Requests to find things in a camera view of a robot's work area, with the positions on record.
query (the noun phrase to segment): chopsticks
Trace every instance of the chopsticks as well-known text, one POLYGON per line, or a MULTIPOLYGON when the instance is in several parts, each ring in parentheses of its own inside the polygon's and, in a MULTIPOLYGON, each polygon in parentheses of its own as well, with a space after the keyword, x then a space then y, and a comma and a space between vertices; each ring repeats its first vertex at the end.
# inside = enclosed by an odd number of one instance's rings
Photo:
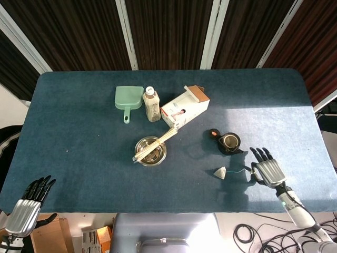
POLYGON ((178 133, 178 130, 176 128, 171 128, 168 130, 163 136, 161 136, 158 140, 151 143, 149 146, 144 148, 143 150, 139 151, 132 160, 135 162, 139 162, 143 160, 148 154, 150 154, 154 149, 156 149, 158 146, 160 146, 162 143, 164 143, 166 140, 174 136, 178 133))

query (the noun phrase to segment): stainless steel bowl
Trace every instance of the stainless steel bowl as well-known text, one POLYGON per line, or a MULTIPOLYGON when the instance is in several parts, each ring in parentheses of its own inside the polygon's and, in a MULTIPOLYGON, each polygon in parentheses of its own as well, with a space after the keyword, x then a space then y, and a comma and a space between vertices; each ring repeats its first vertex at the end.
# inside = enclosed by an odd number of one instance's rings
MULTIPOLYGON (((158 140, 156 136, 148 136, 141 139, 135 147, 135 154, 137 154, 139 151, 142 151, 146 146, 150 145, 155 140, 158 140)), ((150 154, 148 154, 139 163, 144 166, 156 166, 164 161, 166 153, 166 145, 165 143, 163 143, 159 145, 155 150, 153 150, 150 154)))

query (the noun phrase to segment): dustpan handle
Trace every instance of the dustpan handle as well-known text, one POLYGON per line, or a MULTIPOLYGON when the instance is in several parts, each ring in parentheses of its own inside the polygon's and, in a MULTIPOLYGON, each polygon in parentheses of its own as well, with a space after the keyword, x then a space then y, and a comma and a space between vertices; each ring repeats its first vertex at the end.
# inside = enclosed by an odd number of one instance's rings
POLYGON ((124 109, 124 123, 125 124, 130 123, 130 107, 126 107, 124 109))

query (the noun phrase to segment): cardboard box on floor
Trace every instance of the cardboard box on floor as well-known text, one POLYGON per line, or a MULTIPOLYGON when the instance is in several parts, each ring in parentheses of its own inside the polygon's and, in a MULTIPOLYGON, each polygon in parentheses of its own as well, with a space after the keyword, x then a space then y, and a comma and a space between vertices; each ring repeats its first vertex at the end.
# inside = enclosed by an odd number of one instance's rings
POLYGON ((82 253, 109 253, 112 232, 106 226, 82 232, 82 253))
MULTIPOLYGON (((38 220, 48 217, 49 215, 39 215, 38 220)), ((34 229, 31 239, 35 253, 74 253, 67 219, 56 217, 51 223, 34 229)))

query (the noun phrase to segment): brown curtain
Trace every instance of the brown curtain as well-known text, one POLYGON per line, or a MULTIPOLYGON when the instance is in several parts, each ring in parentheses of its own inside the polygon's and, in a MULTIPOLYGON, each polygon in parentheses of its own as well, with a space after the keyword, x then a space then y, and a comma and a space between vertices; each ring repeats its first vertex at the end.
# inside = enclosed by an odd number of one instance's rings
POLYGON ((114 0, 0 0, 54 71, 130 70, 114 0))
POLYGON ((313 106, 337 89, 337 1, 304 0, 264 67, 291 67, 313 106))
POLYGON ((230 0, 212 68, 255 68, 293 2, 230 0))
POLYGON ((0 83, 19 99, 31 100, 39 73, 0 31, 0 83))
POLYGON ((199 69, 212 0, 126 0, 140 70, 199 69))

